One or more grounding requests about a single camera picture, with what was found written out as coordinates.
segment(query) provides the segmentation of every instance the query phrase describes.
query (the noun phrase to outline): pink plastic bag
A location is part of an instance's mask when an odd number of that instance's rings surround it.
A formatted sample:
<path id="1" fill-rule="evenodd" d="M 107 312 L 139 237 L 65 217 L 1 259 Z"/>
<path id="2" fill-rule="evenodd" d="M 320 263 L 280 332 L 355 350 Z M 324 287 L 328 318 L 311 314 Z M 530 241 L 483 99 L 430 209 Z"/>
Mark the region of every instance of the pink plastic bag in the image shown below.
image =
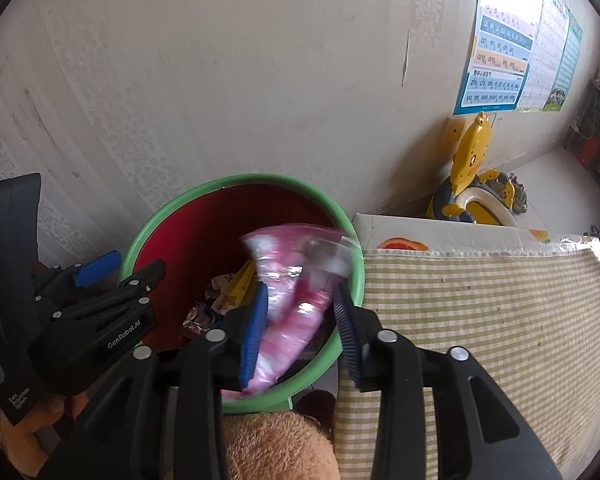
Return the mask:
<path id="1" fill-rule="evenodd" d="M 254 394 L 273 386 L 311 341 L 334 288 L 349 276 L 355 242 L 334 229 L 286 224 L 254 231 L 244 243 L 269 293 L 270 321 L 243 392 Z"/>

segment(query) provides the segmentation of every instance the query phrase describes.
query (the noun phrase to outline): yellow toy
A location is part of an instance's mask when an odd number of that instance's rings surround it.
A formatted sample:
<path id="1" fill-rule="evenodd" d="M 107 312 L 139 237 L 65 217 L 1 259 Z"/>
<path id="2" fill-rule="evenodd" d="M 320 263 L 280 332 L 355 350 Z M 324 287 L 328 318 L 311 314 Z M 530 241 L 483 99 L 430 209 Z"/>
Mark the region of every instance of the yellow toy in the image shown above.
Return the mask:
<path id="1" fill-rule="evenodd" d="M 478 173 L 490 140 L 489 119 L 487 114 L 480 112 L 462 136 L 458 150 L 453 156 L 451 175 L 431 198 L 427 209 L 429 218 L 453 222 L 517 225 L 510 212 L 514 187 L 509 177 L 493 169 Z M 486 186 L 485 183 L 493 179 L 504 184 L 504 200 Z"/>

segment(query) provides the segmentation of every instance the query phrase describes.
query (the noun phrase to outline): green bin rim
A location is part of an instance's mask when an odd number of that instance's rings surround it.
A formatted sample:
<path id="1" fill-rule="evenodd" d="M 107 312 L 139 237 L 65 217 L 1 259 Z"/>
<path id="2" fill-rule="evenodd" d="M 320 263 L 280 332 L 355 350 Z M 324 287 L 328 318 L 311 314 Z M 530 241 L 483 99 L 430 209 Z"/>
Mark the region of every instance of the green bin rim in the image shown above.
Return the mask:
<path id="1" fill-rule="evenodd" d="M 120 280 L 124 280 L 133 273 L 138 254 L 142 250 L 145 242 L 158 226 L 174 211 L 208 193 L 212 193 L 225 187 L 241 186 L 244 184 L 270 184 L 272 186 L 284 187 L 304 195 L 320 206 L 338 229 L 346 232 L 350 238 L 359 242 L 358 235 L 346 213 L 333 198 L 316 187 L 291 176 L 269 173 L 237 174 L 211 180 L 205 184 L 189 189 L 160 208 L 160 210 L 149 218 L 144 227 L 140 229 L 140 232 L 134 239 L 131 247 L 129 247 L 124 262 L 122 263 L 122 268 L 120 269 Z M 365 264 L 359 244 L 355 249 L 352 271 L 348 284 L 353 303 L 355 305 L 361 305 L 365 288 Z M 307 388 L 325 373 L 325 371 L 327 371 L 336 361 L 340 352 L 342 352 L 340 335 L 337 330 L 334 330 L 320 352 L 318 352 L 318 355 L 297 374 L 261 394 L 245 399 L 223 400 L 222 410 L 227 414 L 289 410 L 292 407 L 291 397 Z"/>

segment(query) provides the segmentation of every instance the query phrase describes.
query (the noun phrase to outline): educational poster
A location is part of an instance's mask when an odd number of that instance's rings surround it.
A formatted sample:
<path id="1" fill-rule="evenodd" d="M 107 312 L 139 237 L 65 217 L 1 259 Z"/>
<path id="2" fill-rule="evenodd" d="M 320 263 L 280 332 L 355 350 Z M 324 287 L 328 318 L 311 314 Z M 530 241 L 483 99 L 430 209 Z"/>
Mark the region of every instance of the educational poster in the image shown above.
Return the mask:
<path id="1" fill-rule="evenodd" d="M 578 25 L 574 15 L 569 11 L 569 31 L 567 33 L 567 40 L 564 45 L 560 65 L 558 65 L 558 73 L 555 77 L 554 85 L 551 88 L 549 97 L 542 109 L 545 112 L 557 112 L 562 108 L 564 100 L 569 92 L 569 87 L 571 86 L 573 72 L 576 70 L 576 63 L 578 62 L 578 56 L 580 55 L 581 41 L 582 29 Z"/>
<path id="2" fill-rule="evenodd" d="M 563 0 L 478 0 L 454 114 L 560 110 L 581 40 Z"/>
<path id="3" fill-rule="evenodd" d="M 517 110 L 533 112 L 544 107 L 558 73 L 568 28 L 569 10 L 564 2 L 542 0 L 540 25 Z"/>
<path id="4" fill-rule="evenodd" d="M 478 0 L 455 114 L 513 110 L 526 81 L 543 0 Z"/>

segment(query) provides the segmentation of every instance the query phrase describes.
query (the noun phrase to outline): wall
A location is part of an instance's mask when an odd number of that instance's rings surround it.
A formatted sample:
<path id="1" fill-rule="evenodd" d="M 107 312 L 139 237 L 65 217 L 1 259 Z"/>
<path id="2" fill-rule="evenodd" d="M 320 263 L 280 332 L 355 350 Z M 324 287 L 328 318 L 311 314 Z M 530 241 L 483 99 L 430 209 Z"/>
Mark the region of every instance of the wall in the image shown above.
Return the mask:
<path id="1" fill-rule="evenodd" d="M 594 73 L 584 30 L 560 113 L 504 114 L 488 163 L 555 142 Z M 124 251 L 173 196 L 298 176 L 349 214 L 427 194 L 476 0 L 13 0 L 0 18 L 0 178 L 43 175 L 40 257 Z M 404 85 L 406 42 L 408 68 Z"/>

